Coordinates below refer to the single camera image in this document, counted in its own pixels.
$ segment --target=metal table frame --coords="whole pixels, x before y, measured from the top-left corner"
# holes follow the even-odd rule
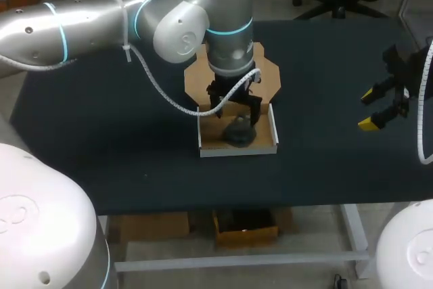
[[[350,239],[352,250],[329,253],[296,254],[260,254],[228,257],[200,257],[186,259],[167,259],[151,261],[116,262],[117,272],[160,271],[173,269],[196,269],[203,267],[238,267],[249,265],[281,265],[294,263],[335,263],[356,261],[356,273],[359,279],[368,279],[375,272],[375,250],[381,232],[397,213],[409,205],[408,202],[395,203],[386,220],[376,234],[374,243],[369,243],[356,204],[340,206],[344,224]],[[103,229],[108,229],[108,217],[100,216]]]

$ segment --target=robot logo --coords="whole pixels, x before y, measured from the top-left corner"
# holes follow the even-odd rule
[[[0,198],[0,235],[34,221],[38,214],[36,203],[26,196]]]
[[[417,234],[409,243],[407,259],[412,270],[424,279],[433,280],[433,229]]]
[[[179,48],[177,53],[180,55],[187,55],[191,53],[196,47],[197,37],[192,32],[187,32],[181,36],[179,42]]]

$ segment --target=robotic arm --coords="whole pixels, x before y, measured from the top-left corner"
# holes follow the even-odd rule
[[[249,93],[251,83],[259,81],[253,60],[252,0],[69,0],[0,15],[0,62],[18,70],[59,68],[84,53],[115,45],[122,45],[131,61],[129,49],[137,54],[133,44],[138,43],[177,64],[194,56],[203,40],[215,80],[207,88],[211,111],[200,114],[216,112],[221,117],[223,104],[231,100],[250,107],[254,126],[261,98]],[[140,61],[172,105],[197,114],[171,101],[144,59]]]

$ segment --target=blue led ring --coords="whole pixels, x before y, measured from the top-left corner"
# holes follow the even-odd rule
[[[229,32],[219,32],[217,30],[210,30],[208,28],[207,31],[209,33],[216,34],[216,35],[233,35],[233,34],[237,34],[239,32],[242,32],[243,30],[246,30],[247,27],[249,27],[249,25],[251,25],[251,23],[252,23],[252,17],[251,17],[250,21],[247,24],[243,25],[241,28],[239,28],[237,30],[232,30],[232,31],[229,31]]]
[[[135,14],[135,18],[134,18],[134,31],[135,34],[137,35],[137,37],[141,40],[141,37],[138,35],[138,31],[137,31],[137,21],[138,21],[138,15],[140,14],[141,9],[146,6],[151,0],[145,0],[143,1],[143,3],[140,5],[139,9],[137,10],[137,13]]]
[[[46,5],[49,8],[49,10],[51,10],[54,17],[57,19],[57,21],[59,23],[59,30],[60,30],[60,35],[62,36],[62,43],[63,43],[63,61],[62,62],[65,62],[68,59],[68,44],[66,42],[65,31],[63,30],[63,26],[62,26],[62,23],[60,22],[59,16],[55,12],[54,5],[52,3],[44,3],[44,5]]]

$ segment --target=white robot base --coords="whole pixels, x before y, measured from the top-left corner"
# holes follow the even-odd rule
[[[0,288],[117,289],[86,193],[67,176],[0,143]]]

